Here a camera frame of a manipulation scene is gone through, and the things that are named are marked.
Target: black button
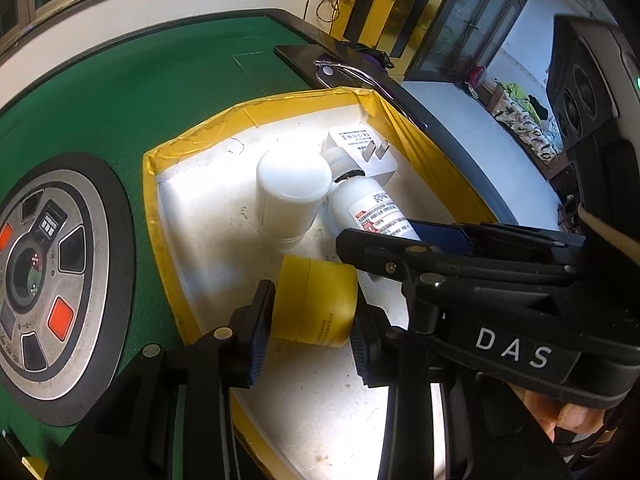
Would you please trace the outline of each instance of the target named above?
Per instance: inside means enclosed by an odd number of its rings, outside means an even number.
[[[60,242],[59,264],[63,272],[84,272],[84,227]]]
[[[28,197],[24,202],[22,202],[22,209],[20,211],[21,220],[24,222],[25,219],[35,215],[36,209],[38,208],[38,204],[40,203],[40,199],[42,198],[42,194],[44,191],[38,191]]]
[[[15,315],[5,300],[2,300],[2,310],[0,310],[0,324],[9,336],[9,340],[14,337]]]
[[[29,372],[40,372],[47,368],[47,360],[35,332],[22,336],[22,360],[24,369]]]

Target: human hand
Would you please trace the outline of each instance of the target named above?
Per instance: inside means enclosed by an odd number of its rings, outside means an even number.
[[[524,392],[522,400],[551,441],[555,438],[556,426],[574,433],[591,434],[603,425],[605,410],[563,404],[530,390]]]

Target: bed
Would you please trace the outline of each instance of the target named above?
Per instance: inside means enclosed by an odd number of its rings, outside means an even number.
[[[493,90],[486,108],[527,153],[545,179],[551,181],[567,168],[569,161],[557,129],[543,130],[501,85]]]

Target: clothing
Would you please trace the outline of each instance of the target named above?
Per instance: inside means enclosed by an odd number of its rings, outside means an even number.
[[[517,83],[498,83],[502,88],[504,88],[504,91],[507,92],[509,97],[516,101],[520,107],[531,116],[538,126],[542,127],[542,121],[540,120],[535,108],[531,105],[529,96],[524,91],[524,88]]]
[[[542,128],[538,126],[531,115],[524,111],[519,102],[505,92],[498,101],[492,115],[497,121],[506,124],[522,142],[530,147],[537,158],[549,164],[558,156],[553,144],[545,137]]]
[[[533,106],[533,109],[538,114],[538,117],[542,121],[546,121],[549,118],[549,110],[543,107],[543,105],[540,104],[540,101],[533,97],[533,95],[529,95],[529,101],[531,102],[531,106]]]

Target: green cloth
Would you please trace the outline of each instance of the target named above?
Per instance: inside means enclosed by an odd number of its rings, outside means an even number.
[[[146,344],[181,344],[146,230],[142,155],[250,99],[308,86],[274,53],[304,41],[269,18],[212,20],[150,34],[89,57],[0,116],[0,197],[51,156],[89,152],[118,174],[136,231],[134,307],[120,369]],[[73,428],[45,426],[0,388],[0,430],[50,460]]]
[[[516,101],[524,111],[529,113],[538,126],[542,127],[542,121],[531,104],[531,101],[529,101],[529,94],[524,91],[522,86],[517,83],[500,83],[500,86],[504,88],[511,99]]]

